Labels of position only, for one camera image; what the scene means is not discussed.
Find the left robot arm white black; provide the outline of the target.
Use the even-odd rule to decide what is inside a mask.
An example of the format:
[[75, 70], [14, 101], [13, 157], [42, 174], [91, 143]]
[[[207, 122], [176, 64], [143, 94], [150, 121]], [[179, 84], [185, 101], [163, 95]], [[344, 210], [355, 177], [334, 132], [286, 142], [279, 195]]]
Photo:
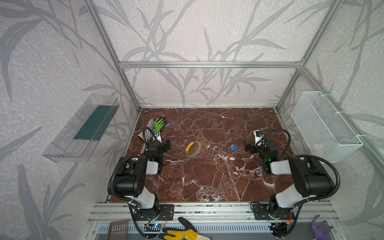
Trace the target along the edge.
[[108, 183], [108, 193], [127, 201], [139, 213], [158, 215], [159, 200], [146, 187], [147, 175], [160, 175], [164, 167], [164, 152], [171, 149], [171, 142], [149, 143], [145, 156], [121, 157]]

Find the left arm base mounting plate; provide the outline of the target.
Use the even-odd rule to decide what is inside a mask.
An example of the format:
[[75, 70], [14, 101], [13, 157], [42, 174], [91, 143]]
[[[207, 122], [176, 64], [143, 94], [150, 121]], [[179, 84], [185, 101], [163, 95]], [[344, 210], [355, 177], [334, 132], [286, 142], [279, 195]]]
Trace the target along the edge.
[[154, 206], [152, 209], [134, 210], [133, 213], [136, 221], [149, 221], [153, 219], [156, 221], [172, 221], [175, 213], [175, 205], [160, 204], [159, 206]]

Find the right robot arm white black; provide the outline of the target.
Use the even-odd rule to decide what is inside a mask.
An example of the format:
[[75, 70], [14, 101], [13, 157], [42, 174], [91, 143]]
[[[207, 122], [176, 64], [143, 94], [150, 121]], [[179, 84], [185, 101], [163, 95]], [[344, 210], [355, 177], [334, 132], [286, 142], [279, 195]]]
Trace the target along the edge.
[[313, 155], [296, 155], [277, 159], [278, 145], [274, 141], [263, 143], [244, 140], [245, 151], [256, 154], [262, 159], [263, 170], [270, 175], [290, 175], [293, 184], [284, 191], [271, 196], [267, 213], [279, 219], [301, 207], [304, 203], [327, 199], [333, 196], [341, 186], [341, 177], [337, 169], [327, 160]]

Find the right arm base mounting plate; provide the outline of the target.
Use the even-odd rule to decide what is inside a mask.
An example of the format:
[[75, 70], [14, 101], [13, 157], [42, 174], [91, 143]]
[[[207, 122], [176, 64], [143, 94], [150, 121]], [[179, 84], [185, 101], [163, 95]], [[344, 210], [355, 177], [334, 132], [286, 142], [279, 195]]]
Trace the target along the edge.
[[287, 222], [295, 218], [293, 209], [280, 208], [275, 204], [261, 204], [253, 202], [250, 204], [255, 220], [283, 221]]

